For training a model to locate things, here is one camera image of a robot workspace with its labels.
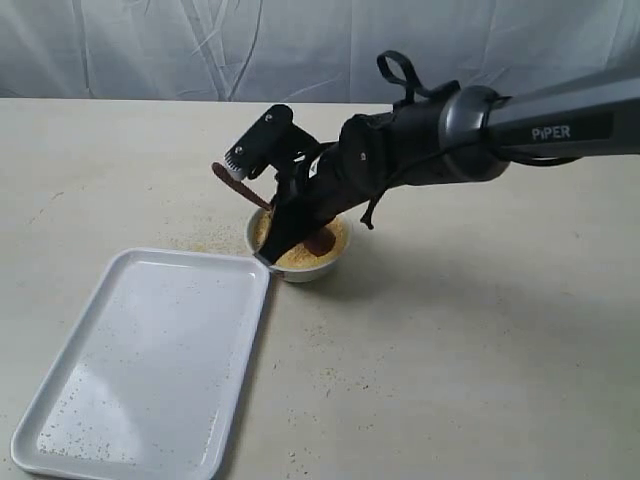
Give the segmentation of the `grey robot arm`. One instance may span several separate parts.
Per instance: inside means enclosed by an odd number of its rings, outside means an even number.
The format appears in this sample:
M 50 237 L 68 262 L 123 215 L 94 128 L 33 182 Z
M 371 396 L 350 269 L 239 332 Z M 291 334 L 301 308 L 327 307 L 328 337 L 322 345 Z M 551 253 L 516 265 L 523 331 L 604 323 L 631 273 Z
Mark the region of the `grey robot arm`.
M 370 226 L 376 204 L 395 187 L 481 183 L 510 163 L 557 166 L 638 151 L 639 77 L 625 70 L 513 97 L 471 86 L 394 112 L 357 114 L 336 143 L 303 163 L 302 179 L 279 178 L 256 255 L 274 264 L 360 204 Z

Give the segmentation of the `black cloth-covered gripper body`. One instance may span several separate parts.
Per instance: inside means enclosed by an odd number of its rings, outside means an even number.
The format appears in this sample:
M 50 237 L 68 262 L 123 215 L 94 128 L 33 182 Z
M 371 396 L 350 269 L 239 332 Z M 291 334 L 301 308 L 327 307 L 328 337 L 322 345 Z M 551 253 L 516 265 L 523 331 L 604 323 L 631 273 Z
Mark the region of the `black cloth-covered gripper body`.
M 339 139 L 321 144 L 293 124 L 286 105 L 272 107 L 274 235 L 309 235 L 337 215 L 367 202 L 362 222 L 383 193 L 400 186 L 448 181 L 440 145 L 442 102 L 417 102 L 381 114 L 356 114 Z

